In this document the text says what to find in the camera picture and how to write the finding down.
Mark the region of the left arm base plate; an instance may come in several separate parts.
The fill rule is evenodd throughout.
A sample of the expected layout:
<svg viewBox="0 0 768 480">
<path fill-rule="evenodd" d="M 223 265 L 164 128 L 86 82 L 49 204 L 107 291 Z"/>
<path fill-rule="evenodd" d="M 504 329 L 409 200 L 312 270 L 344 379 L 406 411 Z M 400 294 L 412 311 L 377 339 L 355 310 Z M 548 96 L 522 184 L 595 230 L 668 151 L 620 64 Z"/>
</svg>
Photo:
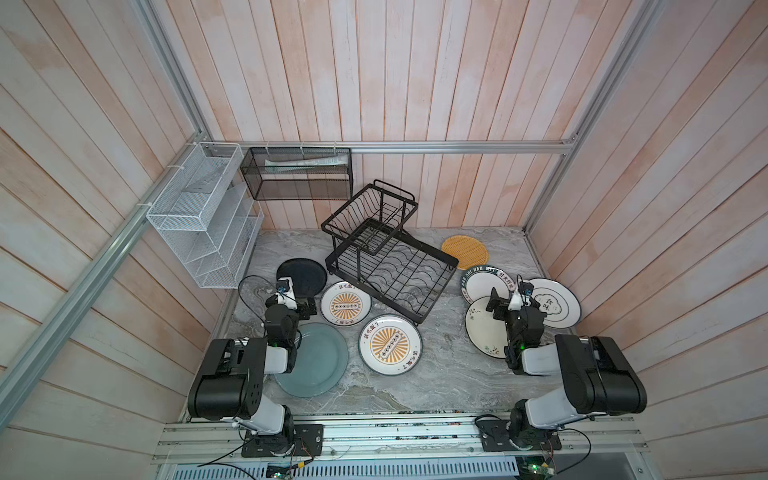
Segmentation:
<svg viewBox="0 0 768 480">
<path fill-rule="evenodd" d="M 279 434 L 262 435 L 247 432 L 241 449 L 243 458 L 272 458 L 321 455 L 324 440 L 322 424 L 299 424 L 285 427 Z"/>
</svg>

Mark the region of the cream floral plate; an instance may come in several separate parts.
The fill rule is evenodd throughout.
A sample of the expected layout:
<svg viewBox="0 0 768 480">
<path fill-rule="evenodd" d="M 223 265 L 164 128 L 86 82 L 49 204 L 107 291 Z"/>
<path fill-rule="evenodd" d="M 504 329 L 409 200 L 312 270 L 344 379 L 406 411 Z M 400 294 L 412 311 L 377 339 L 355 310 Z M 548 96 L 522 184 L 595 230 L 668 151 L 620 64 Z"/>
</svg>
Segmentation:
<svg viewBox="0 0 768 480">
<path fill-rule="evenodd" d="M 472 344 L 482 353 L 504 359 L 504 349 L 508 346 L 506 325 L 502 320 L 493 318 L 493 312 L 486 307 L 489 296 L 474 301 L 465 316 L 465 328 Z"/>
</svg>

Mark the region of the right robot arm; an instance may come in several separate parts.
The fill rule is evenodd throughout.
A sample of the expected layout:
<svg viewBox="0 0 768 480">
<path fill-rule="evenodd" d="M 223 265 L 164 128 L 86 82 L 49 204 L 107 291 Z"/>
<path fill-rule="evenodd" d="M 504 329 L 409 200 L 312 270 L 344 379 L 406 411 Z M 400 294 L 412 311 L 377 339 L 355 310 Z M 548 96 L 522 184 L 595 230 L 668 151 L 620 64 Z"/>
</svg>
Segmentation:
<svg viewBox="0 0 768 480">
<path fill-rule="evenodd" d="M 488 414 L 474 420 L 486 451 L 527 451 L 546 444 L 565 426 L 597 416 L 641 413 L 648 396 L 638 375 L 610 337 L 557 334 L 542 346 L 547 314 L 532 297 L 515 291 L 508 299 L 492 288 L 485 311 L 505 327 L 504 360 L 515 373 L 560 375 L 562 386 L 518 401 L 507 420 Z"/>
</svg>

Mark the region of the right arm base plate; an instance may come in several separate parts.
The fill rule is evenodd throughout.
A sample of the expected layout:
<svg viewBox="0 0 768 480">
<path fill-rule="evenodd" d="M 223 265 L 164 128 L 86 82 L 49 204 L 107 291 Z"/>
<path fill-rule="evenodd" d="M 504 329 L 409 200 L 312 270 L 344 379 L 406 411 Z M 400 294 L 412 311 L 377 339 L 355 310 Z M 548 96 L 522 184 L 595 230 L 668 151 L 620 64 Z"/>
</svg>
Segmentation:
<svg viewBox="0 0 768 480">
<path fill-rule="evenodd" d="M 501 419 L 494 415 L 476 417 L 473 421 L 485 452 L 511 452 L 543 449 L 546 452 L 562 449 L 558 434 L 541 430 L 517 420 Z"/>
</svg>

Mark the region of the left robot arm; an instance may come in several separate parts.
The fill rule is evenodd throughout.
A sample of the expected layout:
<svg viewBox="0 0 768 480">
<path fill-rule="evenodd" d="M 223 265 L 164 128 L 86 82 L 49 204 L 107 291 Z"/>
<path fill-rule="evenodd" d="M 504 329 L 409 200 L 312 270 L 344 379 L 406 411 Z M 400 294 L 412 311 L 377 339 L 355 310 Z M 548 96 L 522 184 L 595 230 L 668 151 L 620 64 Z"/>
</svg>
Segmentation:
<svg viewBox="0 0 768 480">
<path fill-rule="evenodd" d="M 296 430 L 290 409 L 263 393 L 268 375 L 293 371 L 302 337 L 299 323 L 317 313 L 315 301 L 266 302 L 261 338 L 215 339 L 207 348 L 192 383 L 187 411 L 192 418 L 229 421 L 246 433 L 247 446 L 272 455 L 294 447 Z"/>
</svg>

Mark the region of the white plate green patterned rim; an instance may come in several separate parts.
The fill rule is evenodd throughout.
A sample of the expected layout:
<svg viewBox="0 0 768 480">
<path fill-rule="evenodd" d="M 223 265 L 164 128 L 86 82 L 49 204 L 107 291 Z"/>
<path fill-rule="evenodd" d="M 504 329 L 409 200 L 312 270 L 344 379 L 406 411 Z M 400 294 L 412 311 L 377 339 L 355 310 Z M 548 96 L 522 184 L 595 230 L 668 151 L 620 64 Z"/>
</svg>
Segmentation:
<svg viewBox="0 0 768 480">
<path fill-rule="evenodd" d="M 500 268 L 477 265 L 467 269 L 461 277 L 462 295 L 468 304 L 490 295 L 492 289 L 505 299 L 516 290 L 514 279 Z"/>
</svg>

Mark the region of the black wire dish rack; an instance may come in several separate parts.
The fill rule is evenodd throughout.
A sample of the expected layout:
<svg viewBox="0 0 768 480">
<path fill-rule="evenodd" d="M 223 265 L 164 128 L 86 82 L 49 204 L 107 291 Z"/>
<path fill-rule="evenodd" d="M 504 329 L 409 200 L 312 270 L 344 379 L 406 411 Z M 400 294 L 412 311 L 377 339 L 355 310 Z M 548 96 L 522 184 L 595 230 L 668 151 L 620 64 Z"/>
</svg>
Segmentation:
<svg viewBox="0 0 768 480">
<path fill-rule="evenodd" d="M 459 260 L 405 230 L 417 210 L 412 193 L 376 179 L 323 221 L 321 230 L 333 242 L 325 259 L 329 273 L 420 325 Z"/>
</svg>

